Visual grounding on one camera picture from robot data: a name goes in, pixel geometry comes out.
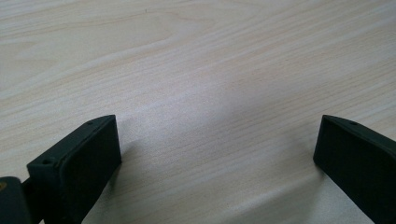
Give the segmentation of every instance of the wooden table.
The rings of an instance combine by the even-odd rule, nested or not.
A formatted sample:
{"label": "wooden table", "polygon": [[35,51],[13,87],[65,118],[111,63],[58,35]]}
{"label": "wooden table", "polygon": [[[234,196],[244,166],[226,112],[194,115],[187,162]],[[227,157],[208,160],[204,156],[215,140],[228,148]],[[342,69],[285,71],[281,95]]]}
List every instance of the wooden table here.
{"label": "wooden table", "polygon": [[2,1],[0,176],[118,120],[84,223],[371,223],[313,163],[323,114],[396,139],[395,1]]}

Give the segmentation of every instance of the hole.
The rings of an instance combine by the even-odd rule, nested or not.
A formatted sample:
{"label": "hole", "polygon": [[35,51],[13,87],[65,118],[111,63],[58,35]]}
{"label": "hole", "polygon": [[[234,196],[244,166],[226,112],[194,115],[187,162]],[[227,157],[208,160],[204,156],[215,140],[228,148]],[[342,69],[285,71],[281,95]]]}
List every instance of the hole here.
{"label": "hole", "polygon": [[53,158],[53,157],[43,160],[44,165],[53,164],[53,163],[55,163],[55,158]]}
{"label": "hole", "polygon": [[0,182],[0,191],[5,189],[6,187],[7,187],[7,183],[6,182]]}

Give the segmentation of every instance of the table surface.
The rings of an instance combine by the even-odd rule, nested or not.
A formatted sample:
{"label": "table surface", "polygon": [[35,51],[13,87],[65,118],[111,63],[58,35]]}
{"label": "table surface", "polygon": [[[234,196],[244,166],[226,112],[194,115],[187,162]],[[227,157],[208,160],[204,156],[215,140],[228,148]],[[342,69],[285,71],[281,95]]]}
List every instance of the table surface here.
{"label": "table surface", "polygon": [[83,223],[372,223],[313,163],[323,114],[396,139],[396,1],[0,2],[0,176],[117,116]]}

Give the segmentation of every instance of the black object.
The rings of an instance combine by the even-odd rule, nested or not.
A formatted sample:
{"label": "black object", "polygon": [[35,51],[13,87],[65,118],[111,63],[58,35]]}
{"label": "black object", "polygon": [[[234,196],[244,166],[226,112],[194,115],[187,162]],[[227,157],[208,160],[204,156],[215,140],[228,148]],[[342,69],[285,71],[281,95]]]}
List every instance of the black object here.
{"label": "black object", "polygon": [[396,142],[323,116],[314,162],[375,223],[396,223]]}
{"label": "black object", "polygon": [[120,163],[116,117],[90,120],[27,164],[23,184],[0,178],[0,223],[81,223]]}

